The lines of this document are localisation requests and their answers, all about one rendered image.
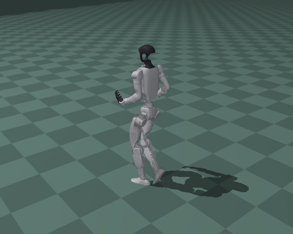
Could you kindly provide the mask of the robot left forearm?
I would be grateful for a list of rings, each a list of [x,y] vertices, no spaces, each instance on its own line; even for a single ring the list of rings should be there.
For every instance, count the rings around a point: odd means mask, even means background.
[[[137,94],[134,94],[128,98],[125,98],[125,99],[123,98],[123,101],[119,103],[121,104],[121,106],[124,106],[124,105],[134,104],[137,100],[138,100],[138,96]]]

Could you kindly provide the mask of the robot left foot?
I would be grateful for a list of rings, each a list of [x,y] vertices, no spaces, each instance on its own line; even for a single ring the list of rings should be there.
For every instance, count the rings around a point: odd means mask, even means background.
[[[143,185],[150,185],[150,180],[148,178],[145,178],[144,180],[140,180],[139,178],[132,178],[131,179],[132,182],[137,183],[137,184],[143,184]]]

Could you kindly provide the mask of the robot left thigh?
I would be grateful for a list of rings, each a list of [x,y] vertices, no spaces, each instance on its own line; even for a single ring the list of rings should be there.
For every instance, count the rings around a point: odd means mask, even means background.
[[[139,144],[139,139],[142,132],[142,127],[147,122],[147,114],[142,112],[140,115],[135,115],[130,126],[129,138],[132,150],[135,147],[140,148],[141,154],[144,152],[144,147]]]

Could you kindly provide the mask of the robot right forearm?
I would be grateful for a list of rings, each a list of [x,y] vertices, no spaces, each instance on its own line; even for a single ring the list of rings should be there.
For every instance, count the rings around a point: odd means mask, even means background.
[[[160,90],[158,90],[158,93],[157,93],[157,97],[156,98],[159,98],[160,96],[166,94],[166,92],[163,92],[162,89],[160,88]]]

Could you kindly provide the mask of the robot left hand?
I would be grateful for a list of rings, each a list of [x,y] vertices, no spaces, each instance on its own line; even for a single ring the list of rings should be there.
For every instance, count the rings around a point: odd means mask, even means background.
[[[118,90],[115,91],[116,99],[118,100],[118,102],[122,102],[123,101],[123,98],[121,96],[119,97],[120,94],[118,94],[118,93],[119,93]]]

